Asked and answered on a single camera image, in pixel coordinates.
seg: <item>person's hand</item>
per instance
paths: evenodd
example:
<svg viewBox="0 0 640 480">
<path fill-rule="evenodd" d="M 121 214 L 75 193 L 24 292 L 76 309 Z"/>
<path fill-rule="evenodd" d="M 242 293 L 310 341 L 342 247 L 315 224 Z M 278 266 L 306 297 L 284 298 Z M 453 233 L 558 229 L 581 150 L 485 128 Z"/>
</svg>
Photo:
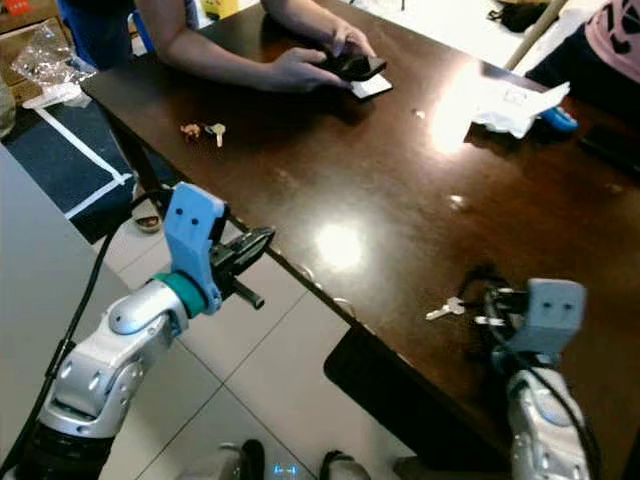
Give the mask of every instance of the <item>person's hand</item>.
<svg viewBox="0 0 640 480">
<path fill-rule="evenodd" d="M 334 57 L 342 53 L 355 53 L 375 57 L 367 36 L 353 25 L 344 20 L 340 20 L 333 32 L 329 49 Z"/>
<path fill-rule="evenodd" d="M 318 50 L 292 48 L 268 64 L 266 89 L 280 92 L 309 92 L 322 85 L 350 89 L 351 84 L 313 65 L 327 59 Z"/>
</svg>

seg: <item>crumpled tissue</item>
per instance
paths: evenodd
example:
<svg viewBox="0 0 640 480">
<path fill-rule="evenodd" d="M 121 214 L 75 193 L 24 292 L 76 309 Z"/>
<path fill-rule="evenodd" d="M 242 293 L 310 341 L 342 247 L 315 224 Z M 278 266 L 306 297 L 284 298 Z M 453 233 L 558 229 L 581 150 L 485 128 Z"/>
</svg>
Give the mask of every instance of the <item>crumpled tissue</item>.
<svg viewBox="0 0 640 480">
<path fill-rule="evenodd" d="M 478 97 L 472 121 L 520 139 L 539 114 L 559 105 L 568 93 L 569 82 L 543 93 L 505 81 L 488 82 Z"/>
</svg>

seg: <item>white tape line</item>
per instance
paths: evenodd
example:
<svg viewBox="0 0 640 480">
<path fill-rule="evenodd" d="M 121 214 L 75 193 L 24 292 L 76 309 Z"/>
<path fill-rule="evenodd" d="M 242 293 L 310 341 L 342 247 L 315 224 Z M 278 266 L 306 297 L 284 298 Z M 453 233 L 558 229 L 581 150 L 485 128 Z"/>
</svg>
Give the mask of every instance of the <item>white tape line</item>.
<svg viewBox="0 0 640 480">
<path fill-rule="evenodd" d="M 122 175 L 122 178 L 124 180 L 128 180 L 129 178 L 131 178 L 131 174 L 130 173 L 125 173 L 124 175 Z M 76 205 L 71 210 L 69 210 L 67 213 L 65 213 L 64 214 L 65 218 L 67 220 L 73 218 L 78 213 L 80 213 L 82 210 L 84 210 L 89 205 L 91 205 L 93 202 L 98 201 L 100 198 L 104 197 L 107 193 L 109 193 L 111 190 L 113 190 L 114 188 L 116 188 L 116 187 L 118 187 L 120 185 L 122 185 L 122 184 L 119 181 L 111 180 L 104 187 L 99 188 L 98 190 L 93 192 L 91 195 L 89 195 L 87 198 L 85 198 L 83 201 L 81 201 L 78 205 Z"/>
<path fill-rule="evenodd" d="M 125 175 L 119 173 L 115 168 L 113 168 L 107 161 L 105 161 L 100 155 L 91 150 L 86 143 L 76 137 L 67 127 L 62 125 L 58 120 L 56 120 L 49 112 L 47 112 L 43 108 L 36 108 L 36 113 L 40 115 L 44 121 L 46 121 L 49 125 L 55 128 L 60 135 L 66 138 L 71 145 L 76 147 L 80 152 L 82 152 L 89 160 L 95 163 L 98 167 L 106 170 L 111 174 L 113 179 L 118 182 L 120 185 L 124 185 L 126 180 Z"/>
</svg>

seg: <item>wooden table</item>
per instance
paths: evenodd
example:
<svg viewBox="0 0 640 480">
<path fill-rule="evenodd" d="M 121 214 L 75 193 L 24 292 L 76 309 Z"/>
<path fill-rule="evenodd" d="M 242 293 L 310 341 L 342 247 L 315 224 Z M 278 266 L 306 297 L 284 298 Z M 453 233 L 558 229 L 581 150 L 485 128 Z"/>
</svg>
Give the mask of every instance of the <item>wooden table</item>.
<svg viewBox="0 0 640 480">
<path fill-rule="evenodd" d="M 486 260 L 516 285 L 536 276 L 583 283 L 586 318 L 562 371 L 600 439 L 605 478 L 616 478 L 640 424 L 640 192 L 585 153 L 578 135 L 517 141 L 482 128 L 467 133 L 488 77 L 528 83 L 337 1 L 323 3 L 388 59 L 392 92 L 368 103 L 332 90 L 264 94 L 187 76 L 151 56 L 84 89 L 147 186 L 155 179 L 139 142 L 227 200 L 246 224 L 274 225 L 283 262 L 310 270 L 307 283 L 318 283 L 323 299 L 375 332 L 465 422 L 502 445 L 504 412 L 498 418 L 492 408 L 502 392 L 483 388 L 487 368 L 472 355 L 477 332 L 424 315 Z M 260 7 L 202 33 L 262 61 L 295 43 Z M 579 133 L 597 121 L 637 136 L 569 103 Z M 185 143 L 178 127 L 191 122 L 226 124 L 224 147 Z M 347 299 L 355 319 L 331 297 Z"/>
</svg>

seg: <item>small figurine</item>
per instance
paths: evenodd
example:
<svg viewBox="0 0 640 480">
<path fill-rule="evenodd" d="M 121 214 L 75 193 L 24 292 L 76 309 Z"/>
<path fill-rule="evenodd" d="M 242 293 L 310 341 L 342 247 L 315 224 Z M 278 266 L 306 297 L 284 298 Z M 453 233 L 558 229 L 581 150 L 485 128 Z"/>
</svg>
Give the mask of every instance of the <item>small figurine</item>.
<svg viewBox="0 0 640 480">
<path fill-rule="evenodd" d="M 189 142 L 194 142 L 200 139 L 200 126 L 195 123 L 189 123 L 187 125 L 180 125 L 180 131 L 184 134 L 184 139 Z"/>
</svg>

